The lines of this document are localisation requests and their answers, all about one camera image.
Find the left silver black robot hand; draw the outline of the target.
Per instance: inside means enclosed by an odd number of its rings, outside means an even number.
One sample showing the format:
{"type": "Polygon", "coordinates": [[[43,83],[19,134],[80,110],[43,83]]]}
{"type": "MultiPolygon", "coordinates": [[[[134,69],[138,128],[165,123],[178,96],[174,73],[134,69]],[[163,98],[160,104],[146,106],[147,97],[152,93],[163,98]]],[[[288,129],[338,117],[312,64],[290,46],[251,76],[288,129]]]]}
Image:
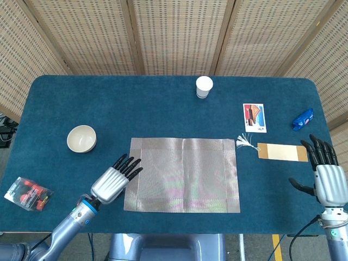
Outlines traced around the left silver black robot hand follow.
{"type": "Polygon", "coordinates": [[[142,170],[141,159],[122,155],[104,174],[92,185],[91,197],[101,204],[110,204],[122,193],[126,186],[142,170]]]}

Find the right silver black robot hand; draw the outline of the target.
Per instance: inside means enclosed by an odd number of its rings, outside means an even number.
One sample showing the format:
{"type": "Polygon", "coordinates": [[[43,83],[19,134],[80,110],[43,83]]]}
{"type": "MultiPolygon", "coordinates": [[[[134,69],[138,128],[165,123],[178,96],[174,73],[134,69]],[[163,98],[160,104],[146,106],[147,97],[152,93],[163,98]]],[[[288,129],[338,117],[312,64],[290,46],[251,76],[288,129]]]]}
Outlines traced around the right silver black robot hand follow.
{"type": "Polygon", "coordinates": [[[308,187],[290,177],[290,184],[298,191],[315,196],[324,207],[343,207],[347,204],[347,180],[339,165],[337,154],[331,144],[310,134],[311,144],[301,140],[306,148],[313,170],[314,185],[308,187]]]}

